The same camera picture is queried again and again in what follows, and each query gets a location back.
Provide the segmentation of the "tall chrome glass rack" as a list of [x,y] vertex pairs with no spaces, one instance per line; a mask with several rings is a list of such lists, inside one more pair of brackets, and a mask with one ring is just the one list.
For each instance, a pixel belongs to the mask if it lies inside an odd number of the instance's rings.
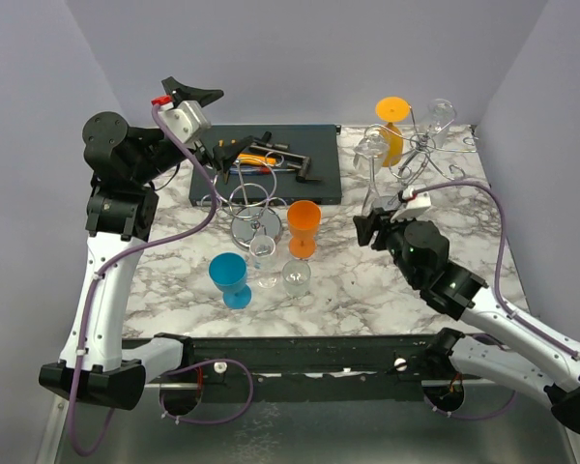
[[[423,117],[418,119],[415,117],[415,112],[411,104],[410,106],[411,109],[409,116],[400,123],[396,124],[396,126],[401,129],[404,137],[407,139],[407,142],[405,143],[406,154],[402,157],[402,160],[399,164],[393,167],[383,167],[380,170],[388,169],[394,179],[405,188],[416,183],[423,171],[428,166],[432,166],[443,178],[449,181],[463,179],[465,177],[465,171],[458,165],[452,164],[449,167],[449,173],[445,173],[436,164],[434,157],[440,154],[444,154],[448,150],[444,146],[442,148],[435,148],[433,143],[429,140],[428,136],[424,133],[424,119],[428,109],[426,110],[426,113],[423,115]],[[385,123],[381,121],[379,124],[374,124],[368,127],[364,130],[363,136],[367,135],[367,132],[370,128],[383,127],[384,125]],[[380,191],[379,193],[380,198],[373,204],[371,210],[374,207],[392,206],[393,199],[385,196]]]

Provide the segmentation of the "yellow plastic goblet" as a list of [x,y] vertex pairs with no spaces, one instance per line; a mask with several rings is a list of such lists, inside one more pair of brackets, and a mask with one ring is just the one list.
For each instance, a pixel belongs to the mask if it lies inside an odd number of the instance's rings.
[[376,115],[385,123],[385,128],[380,129],[380,133],[389,144],[389,149],[383,158],[383,167],[394,166],[402,158],[404,140],[396,124],[409,116],[410,109],[410,104],[397,96],[385,97],[376,103]]

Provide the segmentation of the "ribbed clear wine glass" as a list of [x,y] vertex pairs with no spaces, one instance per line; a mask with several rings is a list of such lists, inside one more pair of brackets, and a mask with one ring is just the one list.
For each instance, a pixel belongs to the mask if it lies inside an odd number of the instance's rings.
[[424,133],[435,148],[442,148],[448,137],[450,126],[456,119],[457,111],[453,104],[445,99],[432,100],[427,109]]

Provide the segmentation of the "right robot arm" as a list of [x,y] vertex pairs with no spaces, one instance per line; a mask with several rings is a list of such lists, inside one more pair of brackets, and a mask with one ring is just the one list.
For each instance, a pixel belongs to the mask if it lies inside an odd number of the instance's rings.
[[435,311],[473,326],[507,346],[484,347],[462,335],[425,355],[427,371],[455,371],[526,394],[580,435],[580,342],[498,296],[484,279],[450,260],[450,242],[426,220],[395,221],[389,213],[353,218],[360,246],[387,251],[407,283]]

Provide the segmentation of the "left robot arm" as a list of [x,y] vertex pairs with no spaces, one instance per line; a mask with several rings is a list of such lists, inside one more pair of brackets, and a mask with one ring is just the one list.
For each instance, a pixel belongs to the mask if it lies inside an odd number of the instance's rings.
[[82,129],[83,157],[93,171],[86,207],[86,271],[67,342],[57,361],[44,364],[39,383],[69,400],[131,410],[145,385],[162,374],[186,381],[195,368],[183,336],[161,334],[134,349],[122,345],[131,282],[143,251],[154,247],[150,232],[159,203],[153,182],[184,161],[201,176],[212,167],[227,176],[251,143],[208,150],[202,135],[211,126],[204,107],[222,98],[220,89],[187,86],[169,76],[153,99],[157,126],[138,128],[104,111]]

